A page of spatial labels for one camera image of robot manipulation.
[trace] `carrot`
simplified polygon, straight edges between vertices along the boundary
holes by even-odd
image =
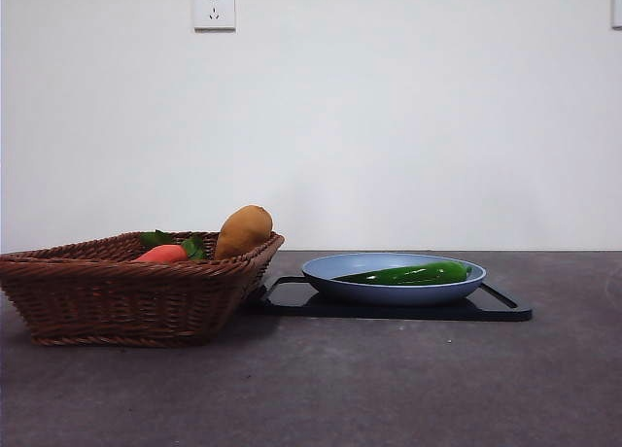
[[[187,260],[186,250],[181,245],[159,245],[138,257],[139,262],[176,262]]]

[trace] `blue plate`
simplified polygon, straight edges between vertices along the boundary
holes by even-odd
[[[390,267],[420,265],[439,260],[454,260],[463,265],[470,265],[471,271],[463,282],[442,285],[363,285],[332,280],[342,275]],[[352,253],[309,260],[302,264],[302,273],[314,289],[336,299],[365,304],[430,306],[460,299],[474,292],[484,280],[486,269],[472,262],[441,256],[407,253]]]

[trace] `green chili pepper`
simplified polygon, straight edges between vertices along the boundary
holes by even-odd
[[[470,271],[470,266],[464,266],[453,260],[443,260],[343,275],[333,280],[366,285],[440,285],[463,282]]]

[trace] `brown wicker basket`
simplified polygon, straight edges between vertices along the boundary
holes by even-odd
[[[218,233],[200,232],[208,258]],[[190,232],[173,233],[177,240]],[[208,343],[259,282],[283,236],[224,260],[133,262],[139,232],[0,256],[0,283],[41,345]]]

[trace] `black cutting board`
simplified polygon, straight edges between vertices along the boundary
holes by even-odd
[[[246,300],[251,314],[326,318],[425,319],[439,321],[528,321],[532,308],[488,284],[465,298],[436,306],[378,306],[336,301],[317,292],[304,277],[266,279]]]

